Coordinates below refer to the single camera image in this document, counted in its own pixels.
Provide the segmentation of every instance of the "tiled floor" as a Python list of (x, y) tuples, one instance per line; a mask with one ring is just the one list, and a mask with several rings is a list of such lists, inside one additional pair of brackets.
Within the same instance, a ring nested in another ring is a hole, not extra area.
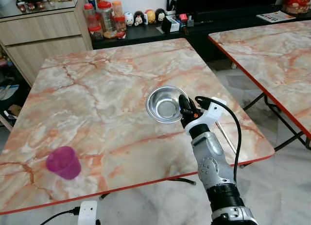
[[(229, 69), (229, 61), (216, 62), (210, 67), (217, 69), (215, 73), (241, 105), (260, 94), (240, 70)], [(290, 137), (291, 133), (262, 101), (247, 113), (273, 145)], [(310, 224), (310, 166), (311, 151), (295, 141), (270, 159), (238, 169), (240, 193), (260, 225)], [(203, 186), (196, 175), (188, 178), (197, 181), (197, 185), (166, 181), (112, 193), (98, 201), (97, 217), (107, 225), (210, 224), (211, 211)], [(38, 225), (58, 212), (79, 206), (80, 202), (0, 216), (0, 224)], [(76, 225), (77, 216), (63, 215), (49, 224)]]

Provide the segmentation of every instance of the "black cable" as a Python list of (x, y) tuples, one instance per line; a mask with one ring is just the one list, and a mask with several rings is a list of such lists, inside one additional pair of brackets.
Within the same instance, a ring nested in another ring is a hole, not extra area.
[[(233, 111), (229, 107), (227, 107), (226, 105), (224, 105), (223, 103), (221, 103), (221, 102), (219, 102), (217, 100), (214, 100), (214, 99), (211, 99), (211, 98), (208, 98), (208, 97), (204, 97), (204, 96), (197, 96), (197, 97), (195, 97), (195, 100), (205, 110), (208, 109), (210, 102), (218, 104), (219, 106), (221, 106), (225, 110), (227, 110), (227, 112), (229, 112), (230, 115), (232, 116), (232, 118), (234, 119), (235, 124), (236, 124), (237, 129), (238, 129), (238, 146), (237, 146), (237, 152), (236, 152), (235, 160), (234, 160), (233, 179), (237, 183), (237, 169), (238, 169), (239, 155), (240, 155), (241, 142), (242, 142), (241, 126), (240, 126), (238, 118), (236, 117), (236, 115), (233, 113)], [(208, 104), (202, 104), (203, 100), (208, 101)]]
[(53, 215), (52, 217), (48, 218), (46, 221), (44, 221), (43, 223), (41, 223), (40, 225), (44, 225), (46, 224), (48, 221), (52, 220), (53, 218), (59, 216), (59, 215), (62, 215), (62, 214), (67, 214), (67, 213), (72, 213), (74, 215), (78, 215), (79, 214), (79, 211), (80, 211), (80, 207), (75, 207), (74, 209), (71, 209), (71, 210), (66, 210), (66, 211), (63, 211), (63, 212), (60, 212), (56, 215)]

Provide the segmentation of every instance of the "pink marble pattern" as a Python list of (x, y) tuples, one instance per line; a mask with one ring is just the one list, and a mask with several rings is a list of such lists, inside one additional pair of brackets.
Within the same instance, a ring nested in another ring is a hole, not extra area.
[(311, 138), (311, 21), (209, 37)]
[[(0, 212), (195, 174), (191, 138), (181, 124), (160, 124), (145, 109), (161, 85), (190, 97), (227, 101), (242, 126), (240, 162), (274, 154), (263, 134), (185, 39), (82, 52), (45, 61), (0, 155)], [(236, 145), (229, 114), (220, 123)], [(217, 127), (227, 161), (234, 153)], [(63, 145), (75, 149), (82, 171), (65, 180), (45, 167)]]

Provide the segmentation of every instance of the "robotic arm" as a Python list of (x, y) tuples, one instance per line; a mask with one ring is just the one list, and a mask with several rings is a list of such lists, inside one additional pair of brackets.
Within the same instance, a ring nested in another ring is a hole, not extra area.
[(212, 225), (257, 225), (251, 210), (244, 206), (240, 198), (224, 151), (208, 127), (221, 116), (222, 108), (210, 103), (208, 110), (200, 111), (190, 98), (188, 100), (183, 95), (179, 96), (179, 106), (183, 115), (181, 123), (192, 137), (198, 175), (210, 201)]

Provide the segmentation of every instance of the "pink plastic cup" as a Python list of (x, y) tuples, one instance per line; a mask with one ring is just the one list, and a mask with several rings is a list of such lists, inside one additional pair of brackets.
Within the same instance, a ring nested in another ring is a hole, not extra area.
[(49, 171), (66, 180), (72, 180), (81, 171), (81, 165), (76, 153), (69, 146), (59, 147), (50, 153), (46, 166)]

